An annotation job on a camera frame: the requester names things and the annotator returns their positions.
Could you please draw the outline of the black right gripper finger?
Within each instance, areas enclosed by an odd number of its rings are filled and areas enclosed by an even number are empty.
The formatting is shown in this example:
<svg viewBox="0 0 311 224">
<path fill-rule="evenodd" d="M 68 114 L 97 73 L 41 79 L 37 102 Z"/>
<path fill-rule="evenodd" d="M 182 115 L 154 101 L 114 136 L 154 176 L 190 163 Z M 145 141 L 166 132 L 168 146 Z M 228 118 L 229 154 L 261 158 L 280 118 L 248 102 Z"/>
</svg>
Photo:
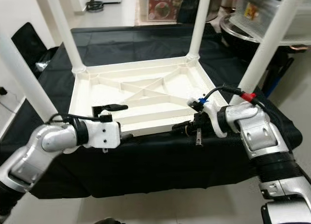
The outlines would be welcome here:
<svg viewBox="0 0 311 224">
<path fill-rule="evenodd" d="M 193 121 L 184 121 L 172 126 L 172 133 L 192 133 L 196 131 L 196 125 Z"/>
</svg>

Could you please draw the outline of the black tablecloth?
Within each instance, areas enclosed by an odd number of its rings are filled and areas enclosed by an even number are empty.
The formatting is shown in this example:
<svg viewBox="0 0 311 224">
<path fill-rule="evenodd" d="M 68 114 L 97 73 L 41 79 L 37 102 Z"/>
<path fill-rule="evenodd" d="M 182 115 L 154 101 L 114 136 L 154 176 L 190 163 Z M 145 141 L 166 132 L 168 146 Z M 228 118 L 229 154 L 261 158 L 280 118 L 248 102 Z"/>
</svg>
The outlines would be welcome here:
<svg viewBox="0 0 311 224">
<path fill-rule="evenodd" d="M 185 56 L 193 25 L 159 25 L 71 30 L 85 66 L 104 66 Z M 200 47 L 200 64 L 216 86 L 237 85 L 247 64 L 222 43 L 219 33 L 207 24 Z M 75 77 L 64 45 L 38 77 L 53 105 L 68 113 Z M 278 128 L 288 147 L 299 153 L 311 149 L 311 105 L 294 115 L 277 107 L 260 89 L 257 98 L 282 120 Z M 24 146 L 34 129 L 44 122 L 29 101 L 18 109 L 1 142 L 1 162 Z M 193 189 L 236 184 L 255 177 L 240 137 L 217 138 L 203 134 L 204 145 L 194 139 L 169 132 L 131 138 L 116 149 L 79 148 L 62 154 L 30 191 L 38 199 L 96 198 L 149 193 L 173 189 Z"/>
</svg>

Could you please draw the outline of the clear plastic storage box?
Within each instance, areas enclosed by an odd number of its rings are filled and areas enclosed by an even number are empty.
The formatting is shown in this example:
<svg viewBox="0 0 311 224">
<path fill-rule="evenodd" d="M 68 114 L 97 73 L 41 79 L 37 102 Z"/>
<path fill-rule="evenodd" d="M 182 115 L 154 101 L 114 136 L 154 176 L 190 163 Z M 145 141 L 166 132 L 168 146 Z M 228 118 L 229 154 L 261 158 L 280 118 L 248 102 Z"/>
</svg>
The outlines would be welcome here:
<svg viewBox="0 0 311 224">
<path fill-rule="evenodd" d="M 262 42 L 280 8 L 280 0 L 237 0 L 230 22 Z M 311 0 L 297 5 L 293 21 L 280 41 L 280 46 L 311 46 Z"/>
</svg>

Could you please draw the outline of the black shiny bag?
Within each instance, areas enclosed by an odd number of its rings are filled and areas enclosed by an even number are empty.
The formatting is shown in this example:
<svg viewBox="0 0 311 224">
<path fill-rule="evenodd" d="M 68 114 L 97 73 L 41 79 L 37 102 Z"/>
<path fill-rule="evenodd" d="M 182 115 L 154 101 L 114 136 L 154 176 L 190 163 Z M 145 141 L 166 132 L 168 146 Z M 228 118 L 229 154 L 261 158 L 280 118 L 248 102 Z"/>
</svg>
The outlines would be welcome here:
<svg viewBox="0 0 311 224">
<path fill-rule="evenodd" d="M 194 24 L 200 0 L 182 0 L 178 9 L 178 24 Z"/>
</svg>

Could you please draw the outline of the black robot left foot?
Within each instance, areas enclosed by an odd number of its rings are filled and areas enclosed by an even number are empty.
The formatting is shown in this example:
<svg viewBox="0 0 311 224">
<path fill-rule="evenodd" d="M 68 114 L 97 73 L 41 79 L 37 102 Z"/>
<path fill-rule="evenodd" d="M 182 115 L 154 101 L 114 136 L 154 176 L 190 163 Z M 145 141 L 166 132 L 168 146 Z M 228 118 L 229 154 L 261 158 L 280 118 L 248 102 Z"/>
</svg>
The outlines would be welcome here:
<svg viewBox="0 0 311 224">
<path fill-rule="evenodd" d="M 94 222 L 93 224 L 125 224 L 119 220 L 116 220 L 115 218 L 112 217 L 107 217 L 102 220 L 99 220 L 97 222 Z"/>
</svg>

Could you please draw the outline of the food picture poster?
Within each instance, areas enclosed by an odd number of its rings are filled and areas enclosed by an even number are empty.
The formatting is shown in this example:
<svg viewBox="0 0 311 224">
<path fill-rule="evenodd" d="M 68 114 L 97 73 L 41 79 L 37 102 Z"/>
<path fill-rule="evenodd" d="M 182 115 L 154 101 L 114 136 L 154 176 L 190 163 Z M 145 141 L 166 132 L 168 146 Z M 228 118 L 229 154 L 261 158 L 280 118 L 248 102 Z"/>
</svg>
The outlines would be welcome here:
<svg viewBox="0 0 311 224">
<path fill-rule="evenodd" d="M 176 22 L 183 0 L 147 0 L 147 22 Z"/>
</svg>

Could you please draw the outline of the crumpled clear plastic wrap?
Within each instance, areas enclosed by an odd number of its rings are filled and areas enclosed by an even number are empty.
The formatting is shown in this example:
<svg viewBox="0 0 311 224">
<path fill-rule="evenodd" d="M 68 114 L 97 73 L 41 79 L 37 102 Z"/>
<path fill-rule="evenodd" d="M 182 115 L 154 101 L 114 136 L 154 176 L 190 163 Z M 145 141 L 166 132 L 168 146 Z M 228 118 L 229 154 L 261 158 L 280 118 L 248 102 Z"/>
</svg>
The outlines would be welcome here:
<svg viewBox="0 0 311 224">
<path fill-rule="evenodd" d="M 35 70 L 38 72 L 44 71 L 48 67 L 50 61 L 51 60 L 41 60 L 36 62 L 34 64 Z"/>
</svg>

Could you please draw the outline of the white plastic table top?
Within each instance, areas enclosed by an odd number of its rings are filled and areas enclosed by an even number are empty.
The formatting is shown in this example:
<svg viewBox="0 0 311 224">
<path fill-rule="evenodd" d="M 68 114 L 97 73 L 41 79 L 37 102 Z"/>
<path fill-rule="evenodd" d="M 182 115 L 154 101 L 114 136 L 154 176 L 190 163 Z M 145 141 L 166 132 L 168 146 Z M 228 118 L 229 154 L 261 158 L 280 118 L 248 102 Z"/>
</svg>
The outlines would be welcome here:
<svg viewBox="0 0 311 224">
<path fill-rule="evenodd" d="M 91 66 L 75 75 L 69 113 L 92 117 L 96 107 L 126 105 L 112 113 L 123 133 L 164 133 L 191 121 L 195 111 L 188 101 L 214 87 L 198 60 L 184 56 Z"/>
</svg>

